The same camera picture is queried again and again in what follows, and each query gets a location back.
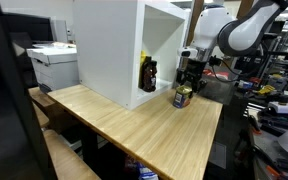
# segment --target wooden tabletop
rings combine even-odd
[[[203,178],[222,104],[195,96],[177,109],[169,90],[129,111],[82,85],[48,95],[163,179]]]
[[[30,88],[28,89],[28,92],[32,97],[33,101],[37,102],[44,108],[55,104],[55,102],[51,100],[46,94],[44,94],[39,87]]]
[[[33,103],[34,110],[41,128],[45,128],[50,124],[48,117]]]
[[[99,180],[100,178],[77,154],[59,139],[53,130],[43,132],[59,180]]]

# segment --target cable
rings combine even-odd
[[[260,62],[261,66],[258,66],[257,68],[253,69],[252,71],[250,71],[250,72],[248,72],[248,73],[239,74],[239,73],[237,73],[237,72],[234,72],[224,60],[222,60],[222,59],[220,59],[220,60],[221,60],[221,61],[223,62],[223,64],[227,67],[227,69],[228,69],[229,71],[231,71],[233,74],[238,75],[238,76],[248,76],[248,75],[254,73],[254,72],[255,72],[256,70],[258,70],[259,68],[261,68],[261,67],[265,64],[265,62],[268,61],[268,58],[267,58],[267,55],[268,55],[268,53],[267,53],[267,52],[268,52],[267,46],[266,46],[266,44],[263,43],[263,42],[261,43],[261,45],[264,47],[264,48],[263,48],[263,50],[264,50],[264,56],[261,58],[261,62]]]
[[[218,81],[225,82],[225,83],[229,83],[229,82],[235,82],[235,81],[237,80],[237,79],[235,79],[235,80],[222,80],[222,79],[220,79],[220,78],[217,77],[216,72],[215,72],[215,70],[214,70],[214,66],[211,66],[211,68],[212,68],[212,71],[213,71],[213,74],[214,74],[215,78],[216,78]]]

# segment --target can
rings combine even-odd
[[[183,108],[190,104],[193,91],[191,87],[179,86],[176,88],[176,94],[173,101],[173,106],[177,108]]]

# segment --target brown bottle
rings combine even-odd
[[[156,89],[156,64],[156,61],[150,61],[144,69],[143,90],[145,92],[152,92]]]

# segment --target white cabinet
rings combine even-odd
[[[170,89],[188,13],[166,1],[73,3],[81,84],[127,109]],[[141,50],[157,61],[157,89],[138,88]]]

